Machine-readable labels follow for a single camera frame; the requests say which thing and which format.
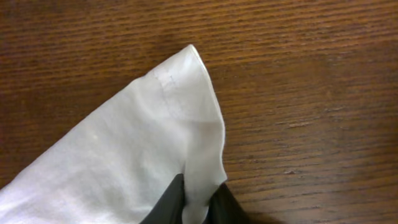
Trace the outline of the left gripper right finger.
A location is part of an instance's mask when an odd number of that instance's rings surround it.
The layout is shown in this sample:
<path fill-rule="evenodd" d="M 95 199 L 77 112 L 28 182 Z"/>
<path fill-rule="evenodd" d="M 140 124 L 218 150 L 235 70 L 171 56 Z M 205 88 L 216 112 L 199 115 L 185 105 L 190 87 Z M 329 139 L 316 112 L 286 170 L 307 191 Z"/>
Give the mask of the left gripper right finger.
<path fill-rule="evenodd" d="M 204 224 L 249 224 L 244 212 L 226 184 L 221 184 L 210 198 Z"/>

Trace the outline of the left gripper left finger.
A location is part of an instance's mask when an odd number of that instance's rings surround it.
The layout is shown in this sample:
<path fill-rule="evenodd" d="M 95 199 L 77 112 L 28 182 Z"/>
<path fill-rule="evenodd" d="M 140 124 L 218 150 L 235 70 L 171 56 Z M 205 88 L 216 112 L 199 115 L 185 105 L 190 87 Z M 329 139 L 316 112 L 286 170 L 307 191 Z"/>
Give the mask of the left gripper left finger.
<path fill-rule="evenodd" d="M 182 224 L 184 206 L 184 176 L 177 174 L 140 224 Z"/>

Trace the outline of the white t-shirt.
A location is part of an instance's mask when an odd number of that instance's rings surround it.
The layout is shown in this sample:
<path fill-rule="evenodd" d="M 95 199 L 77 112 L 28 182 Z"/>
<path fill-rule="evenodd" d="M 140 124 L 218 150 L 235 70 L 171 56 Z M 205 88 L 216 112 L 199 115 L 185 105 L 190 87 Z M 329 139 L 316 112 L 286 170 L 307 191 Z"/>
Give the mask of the white t-shirt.
<path fill-rule="evenodd" d="M 184 223 L 226 180 L 225 126 L 189 45 L 135 79 L 1 190 L 2 223 L 139 223 L 184 176 Z"/>

